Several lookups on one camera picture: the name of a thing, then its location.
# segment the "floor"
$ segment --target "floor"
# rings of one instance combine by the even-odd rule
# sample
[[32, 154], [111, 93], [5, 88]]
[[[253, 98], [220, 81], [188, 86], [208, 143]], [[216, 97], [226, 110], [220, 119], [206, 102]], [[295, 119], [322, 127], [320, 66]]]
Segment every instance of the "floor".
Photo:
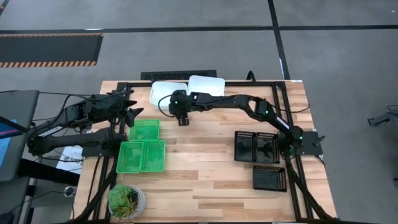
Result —
[[[261, 0], [6, 0], [0, 30], [272, 26]], [[278, 23], [291, 26], [398, 24], [394, 0], [278, 0]], [[0, 68], [0, 90], [97, 93], [103, 80], [138, 80], [141, 72], [216, 69], [225, 79], [303, 80], [322, 142], [330, 188], [342, 220], [396, 223], [398, 143], [390, 124], [367, 118], [398, 104], [398, 30], [143, 32], [105, 34], [95, 67]], [[53, 116], [62, 97], [40, 96], [35, 118]], [[63, 222], [71, 203], [44, 207], [33, 223]]]

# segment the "wire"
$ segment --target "wire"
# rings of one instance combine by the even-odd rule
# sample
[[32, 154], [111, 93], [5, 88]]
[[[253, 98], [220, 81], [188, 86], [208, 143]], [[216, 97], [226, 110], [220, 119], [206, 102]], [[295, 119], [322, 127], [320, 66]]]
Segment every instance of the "wire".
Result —
[[76, 133], [80, 133], [80, 134], [86, 129], [86, 128], [83, 128], [83, 129], [82, 129], [82, 128], [79, 128], [80, 130], [77, 131], [76, 128], [79, 128], [79, 127], [75, 127], [75, 128], [73, 128], [73, 130], [74, 130]]
[[50, 192], [47, 192], [47, 193], [42, 194], [42, 195], [39, 195], [39, 196], [37, 196], [37, 197], [33, 197], [33, 198], [29, 199], [29, 200], [26, 200], [25, 202], [20, 203], [19, 205], [15, 206], [13, 209], [11, 209], [9, 213], [13, 212], [17, 207], [20, 207], [21, 205], [25, 204], [26, 202], [30, 202], [31, 200], [35, 200], [35, 199], [37, 199], [37, 198], [46, 196], [46, 195], [48, 195], [48, 194], [50, 194], [50, 193], [59, 193], [59, 194], [63, 194], [63, 192], [57, 192], [57, 191], [52, 190], [52, 191], [50, 191]]
[[94, 184], [95, 174], [97, 173], [98, 163], [100, 163], [100, 157], [99, 156], [98, 156], [97, 162], [96, 162], [95, 167], [94, 167], [94, 174], [93, 174], [93, 178], [91, 180], [90, 191], [88, 192], [87, 206], [90, 203], [91, 191], [93, 190], [93, 184]]
[[102, 101], [102, 100], [106, 100], [106, 99], [111, 98], [111, 97], [114, 97], [114, 96], [126, 95], [126, 94], [131, 94], [131, 93], [134, 93], [134, 90], [129, 90], [129, 91], [125, 91], [125, 92], [115, 93], [115, 94], [113, 94], [113, 95], [107, 96], [107, 97], [105, 97], [105, 98], [103, 98], [103, 99], [100, 99], [100, 100], [97, 100], [97, 101]]
[[319, 161], [321, 161], [321, 163], [323, 164], [324, 167], [326, 167], [325, 165], [325, 161], [323, 161], [323, 159], [321, 159], [321, 157], [319, 157], [318, 155], [314, 155]]
[[43, 157], [43, 156], [39, 156], [42, 159], [48, 159], [48, 160], [53, 160], [53, 161], [59, 161], [59, 162], [83, 162], [83, 159], [71, 159], [69, 161], [66, 160], [62, 160], [62, 159], [54, 159], [54, 158], [48, 158], [48, 157]]
[[46, 120], [48, 120], [48, 119], [53, 119], [53, 118], [55, 118], [55, 117], [52, 117], [52, 118], [42, 118], [42, 119], [33, 119], [32, 121], [46, 121]]
[[65, 156], [66, 157], [66, 155], [62, 154], [61, 152], [58, 152], [57, 150], [53, 150], [53, 151], [58, 153], [58, 154], [60, 154], [61, 156]]
[[41, 93], [41, 94], [51, 94], [51, 95], [71, 95], [71, 96], [77, 96], [77, 97], [79, 97], [79, 96], [81, 96], [81, 97], [92, 96], [92, 95], [87, 95], [87, 94], [57, 93], [57, 92], [43, 92], [43, 91], [39, 91], [39, 93]]
[[68, 132], [68, 130], [69, 130], [69, 128], [67, 128], [67, 129], [65, 130], [65, 132], [62, 134], [62, 137], [65, 136], [65, 134]]
[[289, 112], [289, 113], [300, 113], [300, 112], [303, 112], [303, 111], [306, 111], [306, 110], [310, 109], [310, 107], [311, 107], [311, 105], [308, 104], [308, 107], [306, 107], [305, 109], [302, 109], [302, 110], [299, 110], [299, 111], [288, 111], [288, 110], [280, 109], [280, 108], [278, 108], [278, 107], [276, 107], [276, 106], [274, 106], [274, 105], [272, 105], [272, 104], [270, 104], [270, 105], [271, 105], [273, 108], [277, 109], [277, 110], [281, 110], [281, 111], [285, 111], [285, 112]]
[[71, 169], [71, 170], [67, 170], [67, 171], [75, 171], [75, 170], [80, 170], [81, 168], [76, 168], [76, 169]]
[[6, 91], [0, 91], [0, 93], [11, 93], [13, 91], [20, 91], [20, 90], [6, 90]]
[[172, 94], [167, 95], [167, 96], [161, 98], [161, 99], [159, 100], [159, 102], [157, 102], [157, 107], [158, 107], [158, 109], [160, 110], [160, 112], [161, 112], [164, 116], [168, 116], [169, 118], [175, 118], [175, 116], [171, 116], [171, 115], [168, 115], [168, 114], [164, 113], [164, 112], [162, 111], [162, 108], [160, 108], [160, 102], [161, 102], [162, 100], [166, 99], [166, 98], [169, 97], [169, 96], [172, 96]]
[[[289, 150], [289, 157], [290, 157], [290, 160], [293, 160], [293, 159], [296, 158], [297, 149], [296, 149], [295, 147], [291, 147], [291, 148], [294, 150], [294, 154], [293, 154], [293, 157], [290, 157], [290, 150]], [[285, 159], [286, 159], [286, 158], [285, 158], [285, 155], [284, 155], [284, 154], [281, 154], [281, 155], [282, 155], [282, 159], [285, 160]]]
[[51, 124], [53, 124], [53, 123], [61, 116], [62, 111], [63, 111], [63, 109], [65, 108], [65, 105], [66, 105], [66, 103], [67, 103], [69, 97], [71, 97], [71, 95], [68, 95], [68, 96], [65, 98], [65, 100], [63, 101], [61, 110], [60, 110], [60, 111], [58, 112], [58, 114], [54, 117], [54, 119], [53, 119], [51, 122], [49, 122], [49, 123], [47, 124], [47, 127], [50, 126]]
[[75, 207], [73, 207], [73, 203], [72, 203], [72, 220], [75, 219]]

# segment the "green plastic basket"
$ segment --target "green plastic basket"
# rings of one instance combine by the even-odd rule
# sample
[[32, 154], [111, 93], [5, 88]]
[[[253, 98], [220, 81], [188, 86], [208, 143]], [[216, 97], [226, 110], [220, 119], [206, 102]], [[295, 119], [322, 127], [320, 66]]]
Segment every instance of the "green plastic basket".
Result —
[[141, 169], [142, 142], [122, 142], [120, 145], [118, 174], [138, 174]]
[[164, 140], [144, 141], [142, 145], [141, 172], [163, 172], [166, 142]]
[[136, 120], [134, 127], [130, 129], [130, 141], [158, 140], [159, 120]]

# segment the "table leg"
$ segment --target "table leg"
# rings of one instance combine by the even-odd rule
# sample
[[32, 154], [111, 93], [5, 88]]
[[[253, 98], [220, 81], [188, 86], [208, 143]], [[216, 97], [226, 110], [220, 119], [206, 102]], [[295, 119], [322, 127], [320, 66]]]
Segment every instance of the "table leg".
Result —
[[80, 175], [50, 167], [38, 162], [21, 159], [18, 176], [28, 176], [36, 179], [51, 180], [58, 183], [77, 186]]

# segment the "wooden tabletop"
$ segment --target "wooden tabletop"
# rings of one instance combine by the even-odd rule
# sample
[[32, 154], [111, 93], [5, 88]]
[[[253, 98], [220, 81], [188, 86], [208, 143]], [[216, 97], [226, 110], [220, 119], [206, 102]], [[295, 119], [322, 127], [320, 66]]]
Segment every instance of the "wooden tabletop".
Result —
[[[115, 90], [117, 83], [118, 81], [104, 81], [101, 93]], [[286, 81], [286, 87], [292, 111], [308, 106], [302, 82]], [[274, 127], [255, 121], [243, 111], [234, 109], [189, 113], [190, 125], [180, 127], [175, 118], [162, 115], [151, 105], [149, 94], [150, 87], [136, 87], [131, 99], [138, 102], [133, 108], [144, 108], [137, 119], [160, 120], [160, 139], [166, 140], [165, 171], [118, 174], [117, 183], [135, 185], [146, 193], [146, 210], [134, 222], [295, 220], [290, 189], [288, 192], [254, 190], [252, 164], [234, 161], [235, 131], [276, 133]], [[227, 86], [225, 95], [233, 94], [259, 96], [274, 104], [272, 90], [267, 86]], [[283, 103], [282, 94], [279, 93], [279, 96]], [[314, 128], [310, 110], [292, 116], [294, 124], [305, 131]], [[93, 125], [93, 131], [108, 126], [107, 122], [98, 123]], [[86, 207], [96, 160], [96, 157], [90, 157], [83, 163], [74, 203], [76, 216]], [[314, 156], [302, 156], [302, 160], [309, 191], [325, 211], [335, 217], [333, 199], [322, 163]], [[98, 188], [102, 161], [99, 164], [91, 197]], [[285, 164], [281, 160], [280, 164], [271, 166], [285, 167]], [[297, 192], [301, 213], [305, 217], [302, 194], [298, 188]], [[106, 194], [101, 204], [100, 218], [104, 217], [106, 211]]]

